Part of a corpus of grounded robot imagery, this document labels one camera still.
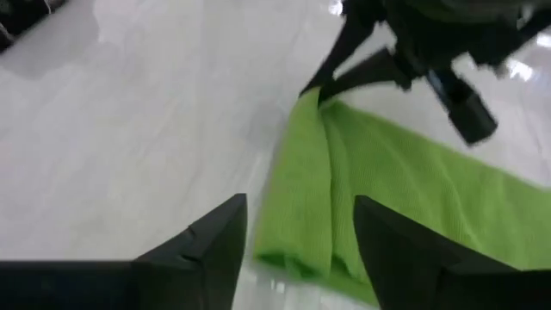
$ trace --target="green towel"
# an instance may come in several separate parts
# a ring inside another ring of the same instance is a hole
[[[519,269],[551,268],[551,192],[332,101],[292,111],[254,256],[376,304],[352,222],[356,195]]]

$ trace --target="white floor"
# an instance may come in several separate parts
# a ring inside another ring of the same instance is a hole
[[[0,56],[0,258],[131,258],[236,192],[254,220],[299,90],[341,20],[330,0],[73,0]],[[386,29],[365,56],[392,42]],[[551,37],[497,80],[458,68],[500,127],[467,149],[420,81],[355,106],[551,185]],[[246,258],[236,309],[363,309]]]

